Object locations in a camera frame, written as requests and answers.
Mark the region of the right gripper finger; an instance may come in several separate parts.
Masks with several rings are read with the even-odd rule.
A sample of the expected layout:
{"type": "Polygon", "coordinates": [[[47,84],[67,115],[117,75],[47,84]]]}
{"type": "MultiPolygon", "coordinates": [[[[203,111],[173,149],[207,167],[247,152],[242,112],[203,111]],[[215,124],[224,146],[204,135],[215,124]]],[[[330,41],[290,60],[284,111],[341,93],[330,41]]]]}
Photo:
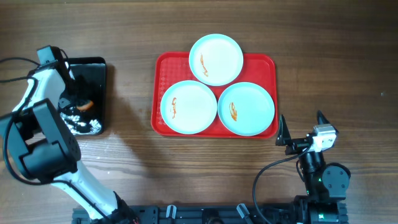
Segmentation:
{"type": "Polygon", "coordinates": [[[292,144],[292,138],[290,136],[284,115],[282,114],[279,116],[279,128],[275,144],[276,146],[288,146],[292,144]]]}
{"type": "Polygon", "coordinates": [[[317,134],[338,134],[338,130],[326,119],[320,110],[317,111],[317,122],[317,134]]]}

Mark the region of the green orange sponge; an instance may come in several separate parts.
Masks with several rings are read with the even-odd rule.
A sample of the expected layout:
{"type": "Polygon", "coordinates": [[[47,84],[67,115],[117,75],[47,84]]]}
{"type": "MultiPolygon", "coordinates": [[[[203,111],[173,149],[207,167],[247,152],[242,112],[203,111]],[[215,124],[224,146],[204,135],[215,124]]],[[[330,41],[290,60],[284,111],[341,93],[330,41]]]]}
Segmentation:
{"type": "Polygon", "coordinates": [[[94,103],[91,100],[87,100],[87,101],[83,102],[82,104],[77,105],[76,108],[79,111],[88,111],[93,105],[94,105],[94,103]]]}

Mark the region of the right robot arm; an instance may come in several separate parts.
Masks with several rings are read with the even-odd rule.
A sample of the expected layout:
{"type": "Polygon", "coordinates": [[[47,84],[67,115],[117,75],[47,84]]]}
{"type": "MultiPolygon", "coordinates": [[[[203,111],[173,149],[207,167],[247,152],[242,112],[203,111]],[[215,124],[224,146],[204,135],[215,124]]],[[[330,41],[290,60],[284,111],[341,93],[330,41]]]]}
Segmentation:
{"type": "Polygon", "coordinates": [[[298,156],[298,171],[306,195],[298,195],[289,206],[290,223],[348,223],[346,199],[351,172],[339,163],[327,164],[323,152],[334,147],[339,132],[317,112],[317,125],[304,138],[291,138],[284,116],[279,117],[275,144],[285,146],[287,156],[298,156]]]}

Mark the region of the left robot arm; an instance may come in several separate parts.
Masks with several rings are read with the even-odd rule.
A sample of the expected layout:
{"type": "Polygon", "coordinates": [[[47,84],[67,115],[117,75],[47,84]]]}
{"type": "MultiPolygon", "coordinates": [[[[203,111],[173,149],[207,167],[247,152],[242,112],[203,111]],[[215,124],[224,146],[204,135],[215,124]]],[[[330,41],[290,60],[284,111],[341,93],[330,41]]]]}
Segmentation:
{"type": "Polygon", "coordinates": [[[75,138],[103,131],[106,74],[101,57],[36,62],[21,102],[1,117],[4,162],[24,184],[67,193],[92,223],[138,223],[127,203],[82,163],[75,138]]]}

